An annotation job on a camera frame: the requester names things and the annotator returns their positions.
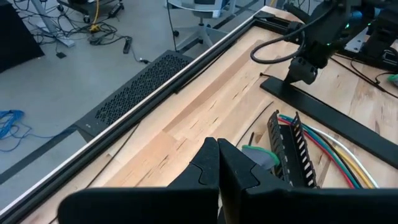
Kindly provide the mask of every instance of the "yellow wire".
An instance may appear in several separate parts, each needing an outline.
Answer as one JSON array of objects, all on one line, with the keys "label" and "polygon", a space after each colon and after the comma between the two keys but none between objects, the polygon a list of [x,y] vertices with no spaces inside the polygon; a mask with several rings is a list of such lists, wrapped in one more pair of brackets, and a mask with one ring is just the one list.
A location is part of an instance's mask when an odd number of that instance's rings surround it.
[{"label": "yellow wire", "polygon": [[98,26],[96,25],[97,23],[97,19],[98,19],[98,14],[100,13],[100,0],[96,0],[96,9],[95,9],[95,17],[94,17],[94,21],[93,24],[91,25],[91,31],[94,31],[95,29],[98,28]]},{"label": "yellow wire", "polygon": [[365,182],[365,184],[370,188],[373,189],[374,185],[370,182],[368,177],[366,177],[365,173],[359,168],[354,161],[351,160],[348,156],[340,151],[340,149],[336,148],[336,152],[355,170],[355,172],[360,176],[360,178]]}]

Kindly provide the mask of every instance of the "wooden tabletop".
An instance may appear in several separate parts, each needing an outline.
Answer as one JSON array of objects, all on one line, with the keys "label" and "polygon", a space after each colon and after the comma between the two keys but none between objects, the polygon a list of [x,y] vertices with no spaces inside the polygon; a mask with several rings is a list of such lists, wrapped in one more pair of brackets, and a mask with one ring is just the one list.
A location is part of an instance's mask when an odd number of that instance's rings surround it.
[{"label": "wooden tabletop", "polygon": [[[288,12],[265,7],[264,11],[290,20]],[[206,137],[226,138],[233,144],[247,144],[255,133],[253,145],[270,148],[267,120],[279,110],[293,117],[296,110],[260,89],[266,77],[260,72],[283,79],[290,62],[260,65],[250,59],[250,51],[259,43],[278,37],[253,27],[226,51],[208,70],[179,94],[172,95],[139,125],[131,139],[99,176],[93,187],[153,187],[166,186],[186,168]],[[292,53],[297,45],[279,42],[260,50],[257,55],[272,59]],[[349,61],[334,56],[349,65]],[[354,66],[374,78],[381,70],[354,63]],[[381,85],[398,95],[396,87],[381,77]],[[333,61],[319,71],[311,85],[295,84],[304,91],[352,117],[359,123],[398,143],[398,100],[365,83]],[[258,117],[259,119],[244,134]],[[397,187],[398,172],[334,132],[300,113],[302,121],[338,138],[363,163],[380,187]],[[68,194],[84,189],[93,177],[113,157],[130,133],[118,140],[103,155],[79,173],[72,181],[48,199],[23,223],[48,223],[56,216],[60,201]],[[315,166],[318,185],[348,187],[336,166],[321,150],[308,142],[310,158]]]}]

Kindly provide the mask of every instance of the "floor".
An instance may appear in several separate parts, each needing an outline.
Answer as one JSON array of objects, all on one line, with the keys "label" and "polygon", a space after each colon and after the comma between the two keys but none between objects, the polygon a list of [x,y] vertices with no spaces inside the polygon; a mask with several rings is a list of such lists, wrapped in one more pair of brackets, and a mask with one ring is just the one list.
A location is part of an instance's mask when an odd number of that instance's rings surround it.
[{"label": "floor", "polygon": [[[239,15],[221,30],[234,29],[260,9],[263,1],[237,0],[239,6],[248,4],[250,7],[245,10],[238,7],[236,11],[239,11]],[[49,0],[47,8],[54,5],[55,0]],[[138,57],[151,61],[174,48],[164,0],[125,1],[124,5],[125,11],[121,11],[117,19],[106,22],[115,26],[119,34],[133,38],[132,44]],[[71,13],[72,19],[82,21],[81,14],[72,11],[67,13]],[[191,12],[172,10],[171,13],[174,26],[192,26],[198,22]],[[53,11],[50,15],[58,16],[59,12]],[[218,19],[209,23],[215,25],[221,21]],[[69,29],[66,21],[62,21],[61,25]],[[77,34],[72,38],[76,39],[76,46],[68,49],[61,44],[43,45],[44,57],[0,74],[0,95],[7,96],[0,98],[1,110],[25,111],[23,122],[33,127],[34,134],[53,136],[68,128],[145,67],[143,63],[137,63],[132,54],[122,53],[123,40],[107,46],[91,46],[85,34]],[[185,55],[197,57],[205,50],[204,45],[198,44]],[[63,52],[67,56],[59,59],[56,52]],[[0,152],[0,180],[5,171],[47,141],[29,137],[12,152]],[[0,185],[0,210],[85,143],[82,136],[75,132],[4,181]],[[16,141],[12,139],[2,140],[0,149],[9,149],[15,144]]]}]

